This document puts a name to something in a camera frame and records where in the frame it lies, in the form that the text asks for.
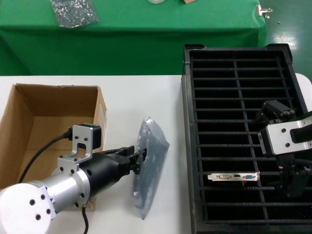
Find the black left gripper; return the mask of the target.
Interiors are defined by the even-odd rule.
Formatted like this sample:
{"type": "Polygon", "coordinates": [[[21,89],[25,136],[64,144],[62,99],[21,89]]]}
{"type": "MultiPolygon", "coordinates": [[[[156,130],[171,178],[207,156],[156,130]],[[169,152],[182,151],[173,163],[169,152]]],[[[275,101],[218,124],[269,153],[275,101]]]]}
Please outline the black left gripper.
{"type": "Polygon", "coordinates": [[[117,183],[123,176],[133,171],[140,174],[141,166],[147,156],[147,149],[135,152],[135,147],[122,147],[111,151],[94,153],[92,158],[81,163],[89,180],[90,192],[100,193],[117,183]]]}

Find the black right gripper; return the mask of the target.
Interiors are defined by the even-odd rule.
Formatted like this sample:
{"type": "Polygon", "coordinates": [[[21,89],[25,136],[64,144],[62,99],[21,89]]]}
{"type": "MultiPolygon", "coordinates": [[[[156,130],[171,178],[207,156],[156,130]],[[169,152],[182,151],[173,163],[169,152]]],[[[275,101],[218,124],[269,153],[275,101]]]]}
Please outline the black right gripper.
{"type": "MultiPolygon", "coordinates": [[[[272,125],[287,122],[295,118],[295,110],[277,100],[267,100],[263,102],[261,109],[256,113],[254,122],[272,125]]],[[[276,161],[281,171],[275,189],[288,198],[302,196],[312,172],[310,169],[293,170],[292,168],[299,165],[311,166],[312,161],[296,158],[294,154],[278,155],[276,161]]]]}

